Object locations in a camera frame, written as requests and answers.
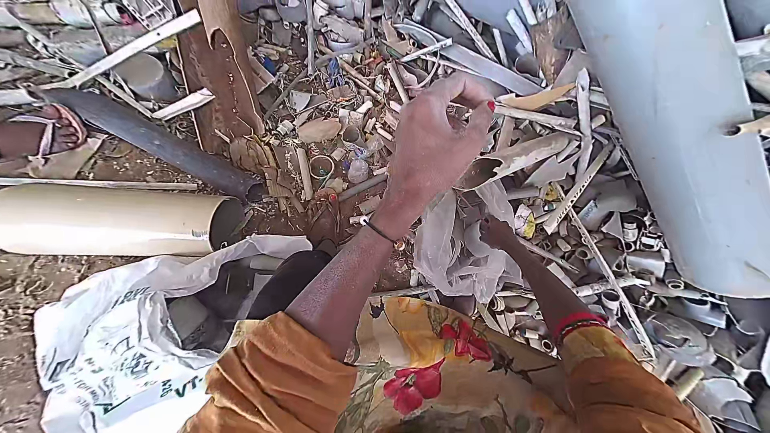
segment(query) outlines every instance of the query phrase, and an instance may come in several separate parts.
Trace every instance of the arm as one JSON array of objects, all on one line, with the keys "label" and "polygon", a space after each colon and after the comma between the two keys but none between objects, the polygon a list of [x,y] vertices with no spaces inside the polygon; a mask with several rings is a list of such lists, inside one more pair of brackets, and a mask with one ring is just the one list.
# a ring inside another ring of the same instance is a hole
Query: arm
[{"label": "arm", "polygon": [[[459,129],[450,125],[446,114],[453,99],[474,108],[468,125]],[[375,227],[390,239],[401,238],[430,200],[452,187],[485,143],[494,109],[491,100],[479,82],[455,73],[402,108],[388,186],[371,218]],[[343,359],[392,249],[391,242],[362,228],[286,313]]]},{"label": "arm", "polygon": [[551,333],[559,332],[569,317],[591,314],[588,306],[518,241],[516,233],[507,223],[489,216],[481,224],[481,240],[493,248],[505,251],[519,265],[540,304],[543,319]]},{"label": "arm", "polygon": [[597,321],[572,327],[571,333],[562,331],[592,316],[591,310],[518,241],[507,223],[489,216],[481,223],[481,239],[518,263],[551,336],[561,343],[559,355],[580,431],[700,431],[692,410],[648,373],[612,331]]}]

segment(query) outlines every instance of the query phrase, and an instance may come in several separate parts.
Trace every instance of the foot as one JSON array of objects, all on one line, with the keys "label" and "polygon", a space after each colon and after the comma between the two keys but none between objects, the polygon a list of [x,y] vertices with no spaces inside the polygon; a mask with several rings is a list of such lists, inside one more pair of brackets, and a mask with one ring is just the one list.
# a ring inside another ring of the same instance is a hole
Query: foot
[{"label": "foot", "polygon": [[[51,153],[64,152],[78,146],[78,130],[68,119],[62,118],[62,114],[54,106],[45,106],[29,115],[58,120],[53,130]],[[0,159],[37,155],[44,132],[43,123],[8,121],[0,123]]]},{"label": "foot", "polygon": [[307,239],[317,250],[324,250],[330,255],[336,253],[336,245],[339,243],[338,221],[340,220],[340,202],[336,195],[330,196],[329,200],[320,203],[319,215],[310,226],[307,232]]}]

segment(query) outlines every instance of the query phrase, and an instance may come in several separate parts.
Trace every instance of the wrist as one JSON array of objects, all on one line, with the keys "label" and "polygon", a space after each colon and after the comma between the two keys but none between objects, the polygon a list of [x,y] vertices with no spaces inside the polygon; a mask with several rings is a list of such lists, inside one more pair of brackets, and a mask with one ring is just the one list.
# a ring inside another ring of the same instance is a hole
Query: wrist
[{"label": "wrist", "polygon": [[424,206],[415,202],[385,192],[370,221],[390,239],[399,240],[423,212]]}]

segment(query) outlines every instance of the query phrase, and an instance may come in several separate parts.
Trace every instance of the broken pipe piece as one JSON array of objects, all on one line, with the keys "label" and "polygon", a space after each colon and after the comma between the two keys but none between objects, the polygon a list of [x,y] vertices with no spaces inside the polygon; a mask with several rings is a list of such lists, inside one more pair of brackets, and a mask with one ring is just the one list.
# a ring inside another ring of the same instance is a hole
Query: broken pipe piece
[{"label": "broken pipe piece", "polygon": [[556,155],[573,139],[574,136],[567,133],[553,133],[518,143],[499,152],[479,156],[470,163],[454,187],[460,191],[475,190],[479,186]]},{"label": "broken pipe piece", "polygon": [[202,256],[243,219],[227,196],[30,183],[0,190],[0,249],[19,254]]},{"label": "broken pipe piece", "polygon": [[224,159],[203,152],[197,145],[177,138],[109,98],[74,89],[50,89],[42,94],[53,102],[75,110],[86,122],[200,178],[224,193],[241,200],[258,200],[264,193],[262,179],[251,177]]}]

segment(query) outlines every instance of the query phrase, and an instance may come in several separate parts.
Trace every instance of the black pipe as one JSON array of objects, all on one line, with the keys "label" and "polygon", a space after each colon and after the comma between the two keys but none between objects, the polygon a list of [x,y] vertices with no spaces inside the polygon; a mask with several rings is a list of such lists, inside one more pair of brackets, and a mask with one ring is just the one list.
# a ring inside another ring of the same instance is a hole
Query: black pipe
[{"label": "black pipe", "polygon": [[233,167],[218,156],[203,152],[132,109],[93,92],[50,89],[40,92],[47,100],[74,110],[88,123],[163,159],[174,167],[241,200],[259,200],[265,192],[264,180]]}]

